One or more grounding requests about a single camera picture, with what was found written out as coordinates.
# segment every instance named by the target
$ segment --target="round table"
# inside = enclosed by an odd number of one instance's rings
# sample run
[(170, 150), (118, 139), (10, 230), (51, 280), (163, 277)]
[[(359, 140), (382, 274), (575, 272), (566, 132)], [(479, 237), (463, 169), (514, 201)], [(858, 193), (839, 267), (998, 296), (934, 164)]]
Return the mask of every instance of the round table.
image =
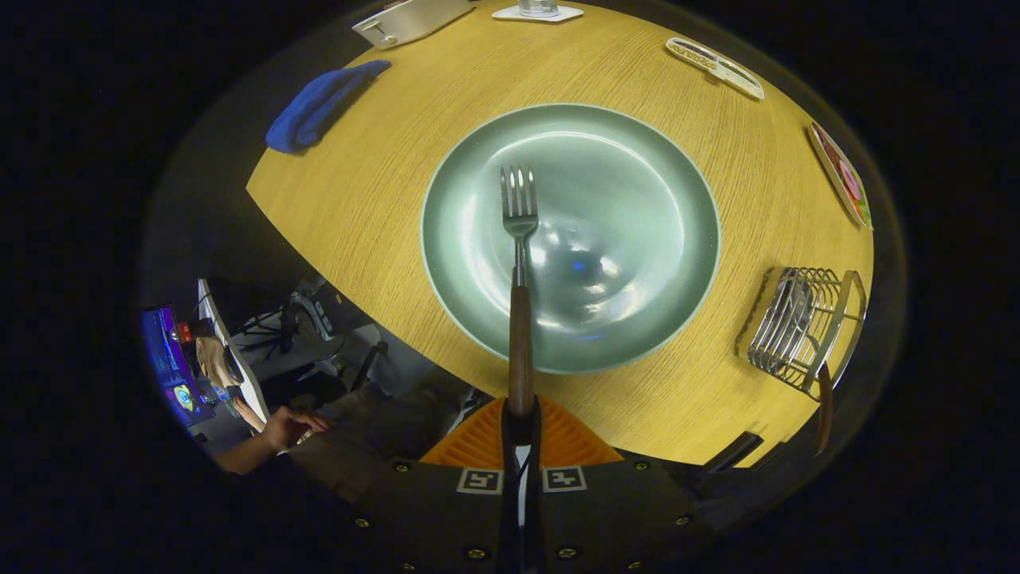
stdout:
[(318, 145), (302, 155), (266, 150), (248, 192), (382, 327), (499, 397), (506, 362), (446, 316), (422, 266), (418, 220), (434, 170), (475, 126), (527, 105), (593, 104), (653, 125), (700, 167), (718, 205), (722, 252), (712, 290), (657, 353), (597, 374), (539, 374), (537, 392), (613, 447), (667, 460), (704, 464), (751, 431), (763, 443), (738, 466), (752, 465), (818, 407), (734, 353), (762, 274), (774, 266), (855, 269), (870, 292), (872, 232), (851, 220), (827, 179), (806, 132), (812, 117), (778, 89), (759, 77), (765, 99), (756, 101), (668, 53), (665, 41), (681, 34), (564, 4), (584, 15), (503, 21), (491, 14), (509, 2), (475, 2), (426, 38), (368, 50), (350, 65), (384, 58), (393, 66)]

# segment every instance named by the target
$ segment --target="metal plate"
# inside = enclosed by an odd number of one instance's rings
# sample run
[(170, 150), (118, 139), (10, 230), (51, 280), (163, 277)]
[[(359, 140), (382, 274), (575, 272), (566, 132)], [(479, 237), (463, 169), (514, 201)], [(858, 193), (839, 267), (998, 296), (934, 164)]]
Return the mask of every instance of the metal plate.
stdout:
[(506, 359), (513, 239), (503, 229), (501, 165), (534, 171), (528, 240), (534, 366), (609, 369), (671, 340), (715, 277), (719, 215), (694, 162), (627, 115), (579, 104), (511, 111), (461, 140), (432, 175), (421, 254), (443, 308)]

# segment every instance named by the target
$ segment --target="human hand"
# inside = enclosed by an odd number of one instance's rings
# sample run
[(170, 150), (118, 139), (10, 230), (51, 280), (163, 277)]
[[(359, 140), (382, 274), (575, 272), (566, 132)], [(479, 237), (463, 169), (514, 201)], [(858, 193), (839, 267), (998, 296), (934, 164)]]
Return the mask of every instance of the human hand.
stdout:
[(245, 420), (246, 423), (255, 428), (258, 432), (265, 430), (265, 423), (262, 419), (259, 419), (258, 415), (252, 411), (252, 408), (245, 403), (245, 400), (238, 397), (234, 399), (234, 408), (238, 410), (238, 415)]
[(305, 432), (323, 432), (333, 425), (314, 413), (297, 413), (289, 407), (280, 407), (265, 424), (259, 437), (276, 453), (294, 447)]

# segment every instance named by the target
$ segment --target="fork tines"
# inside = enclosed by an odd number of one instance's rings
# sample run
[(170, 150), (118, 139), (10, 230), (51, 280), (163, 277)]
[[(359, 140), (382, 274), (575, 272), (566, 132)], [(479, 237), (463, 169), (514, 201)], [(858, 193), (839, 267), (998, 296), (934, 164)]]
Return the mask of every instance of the fork tines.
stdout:
[[(521, 166), (510, 165), (510, 197), (508, 198), (506, 169), (500, 167), (500, 191), (503, 195), (504, 217), (534, 216), (539, 213), (539, 201), (534, 193), (534, 174), (531, 172), (530, 166), (527, 168), (527, 182), (524, 181), (524, 170)], [(518, 190), (520, 190), (519, 203), (517, 201)]]

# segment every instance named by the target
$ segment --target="metal napkin holder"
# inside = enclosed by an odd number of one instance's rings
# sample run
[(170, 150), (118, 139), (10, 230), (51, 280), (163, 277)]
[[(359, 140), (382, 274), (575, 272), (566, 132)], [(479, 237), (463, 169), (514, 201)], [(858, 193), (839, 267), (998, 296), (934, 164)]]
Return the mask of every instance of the metal napkin holder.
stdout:
[(856, 270), (848, 270), (839, 279), (827, 268), (773, 268), (765, 274), (755, 309), (737, 337), (737, 355), (820, 402), (818, 385), (814, 384), (818, 373), (840, 330), (848, 322), (854, 323), (847, 352), (838, 366), (830, 369), (833, 388), (838, 384), (854, 355), (866, 311), (864, 282)]

